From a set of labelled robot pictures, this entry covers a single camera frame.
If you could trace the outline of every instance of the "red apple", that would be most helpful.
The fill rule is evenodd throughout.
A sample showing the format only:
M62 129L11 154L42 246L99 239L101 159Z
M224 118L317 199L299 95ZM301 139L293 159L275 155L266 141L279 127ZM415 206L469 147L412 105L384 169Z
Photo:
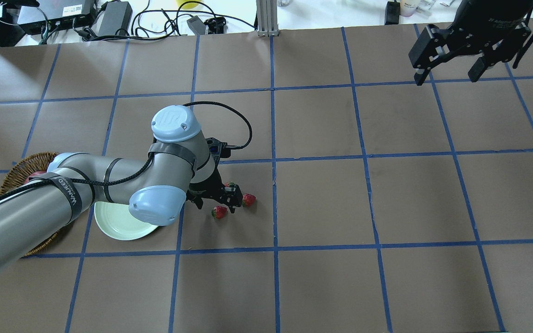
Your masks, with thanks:
M38 175L42 175L43 173L46 173L46 171L36 171L35 173L32 173L24 180L24 184L27 184L30 181L30 177L36 177Z

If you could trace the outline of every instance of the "gray strap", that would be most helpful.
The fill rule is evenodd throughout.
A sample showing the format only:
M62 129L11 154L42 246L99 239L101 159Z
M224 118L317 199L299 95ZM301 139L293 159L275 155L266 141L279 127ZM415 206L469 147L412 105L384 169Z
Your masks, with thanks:
M152 143L152 145L149 147L148 154L150 153L173 154L174 156L186 160L188 164L191 165L193 174L197 170L197 157L195 156L195 154L181 145L176 145L176 143Z
M59 188L59 190L65 194L65 198L71 206L71 219L68 221L72 222L77 219L82 211L82 200L80 194L78 193L77 188L74 185L74 182L67 177L61 176L57 173L43 173L36 177L30 177L30 179L50 179L53 181L53 184Z

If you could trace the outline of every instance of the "robotic arm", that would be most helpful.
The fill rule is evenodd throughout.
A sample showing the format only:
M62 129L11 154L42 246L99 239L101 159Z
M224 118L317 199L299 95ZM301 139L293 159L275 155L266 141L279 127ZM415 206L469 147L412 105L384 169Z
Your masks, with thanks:
M193 102L226 107L214 102ZM173 223L188 199L200 209L203 198L225 204L233 213L242 205L237 185L224 186L217 170L220 158L231 147L217 139L205 139L190 108L172 105L153 118L154 143L148 160L123 160L86 153L64 153L49 165L47 173L0 197L0 270L74 221L91 204L114 202L129 205L137 219L154 225Z
M410 50L416 84L422 85L435 66L460 55L482 55L468 71L472 82L491 66L518 54L516 68L533 42L532 36L524 46L531 34L524 17L532 9L533 0L463 0L450 27L427 25Z

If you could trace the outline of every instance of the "yellow object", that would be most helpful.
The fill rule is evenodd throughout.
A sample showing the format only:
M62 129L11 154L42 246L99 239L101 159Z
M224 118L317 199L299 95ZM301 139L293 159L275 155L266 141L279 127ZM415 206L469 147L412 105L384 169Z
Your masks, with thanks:
M183 3L187 2L188 0L176 0L176 6L180 7ZM187 9L193 9L195 8L196 6L198 6L198 4L195 4L194 2L190 3L190 4L186 4L184 6L182 6L182 9L184 10L187 10Z

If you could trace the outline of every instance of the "white bottle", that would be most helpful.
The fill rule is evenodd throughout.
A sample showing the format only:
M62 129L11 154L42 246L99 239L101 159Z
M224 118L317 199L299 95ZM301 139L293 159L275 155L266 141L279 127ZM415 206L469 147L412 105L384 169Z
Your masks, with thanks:
M416 7L419 6L421 0L400 0L400 15L404 17L412 16Z

